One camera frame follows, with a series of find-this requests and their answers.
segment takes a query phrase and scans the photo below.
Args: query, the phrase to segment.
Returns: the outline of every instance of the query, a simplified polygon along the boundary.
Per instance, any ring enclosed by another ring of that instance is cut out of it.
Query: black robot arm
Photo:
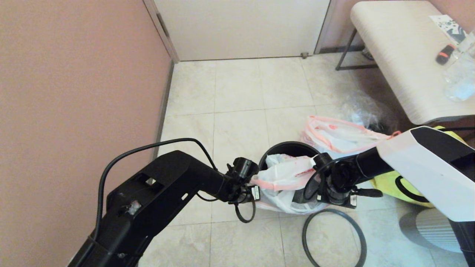
[[[155,159],[107,196],[97,239],[91,234],[68,266],[134,267],[198,191],[230,203],[253,200],[246,184],[257,165],[237,158],[228,167],[222,174],[181,151]]]

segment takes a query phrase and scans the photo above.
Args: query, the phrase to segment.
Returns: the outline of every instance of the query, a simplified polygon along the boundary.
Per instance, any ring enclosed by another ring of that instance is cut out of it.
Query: baseboard
[[[171,78],[173,77],[173,69],[175,68],[175,63],[170,61],[170,71],[168,72],[167,86],[165,87],[165,92],[163,93],[163,98],[161,99],[161,109],[159,114],[158,130],[157,130],[157,139],[156,142],[160,142],[162,139],[163,124],[165,123],[165,114],[167,112],[168,96],[170,95],[171,87]],[[154,160],[158,155],[159,147],[155,147],[152,152],[152,160]]]
[[[364,46],[350,46],[348,52],[363,51]],[[345,47],[335,47],[335,48],[322,48],[320,49],[320,54],[326,53],[340,53],[345,51]]]

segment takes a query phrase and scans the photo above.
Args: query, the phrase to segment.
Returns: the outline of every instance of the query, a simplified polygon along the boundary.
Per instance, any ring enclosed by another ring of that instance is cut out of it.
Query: black trash can
[[[316,154],[319,154],[318,150],[315,148],[301,142],[283,142],[278,143],[275,146],[271,147],[269,150],[266,151],[264,156],[262,156],[261,160],[259,161],[259,170],[267,170],[266,158],[267,155],[273,154],[286,154],[293,157],[299,156],[308,156],[314,157]],[[294,198],[292,199],[295,203],[306,203],[308,200],[304,199],[304,190],[300,189],[295,191]]]

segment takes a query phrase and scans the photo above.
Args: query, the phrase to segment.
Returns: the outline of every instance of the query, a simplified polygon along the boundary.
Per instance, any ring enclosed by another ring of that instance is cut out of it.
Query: white bench
[[[428,1],[362,1],[351,10],[354,33],[359,32],[414,124],[475,114],[475,97],[457,103],[443,94],[443,73],[453,58],[443,66],[435,60],[450,40],[432,15],[441,13]]]

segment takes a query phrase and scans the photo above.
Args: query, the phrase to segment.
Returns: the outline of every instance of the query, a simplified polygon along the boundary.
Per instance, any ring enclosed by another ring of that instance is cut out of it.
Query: metal bench leg
[[[378,67],[376,64],[371,64],[371,65],[359,65],[359,66],[346,66],[342,67],[343,60],[345,59],[346,53],[348,53],[348,50],[350,49],[350,46],[352,45],[353,39],[355,38],[356,35],[356,28],[353,30],[351,33],[350,40],[348,41],[348,44],[345,47],[345,50],[343,51],[343,55],[340,58],[340,61],[338,62],[338,65],[336,65],[336,70],[346,70],[346,69],[359,69],[359,68],[375,68]]]

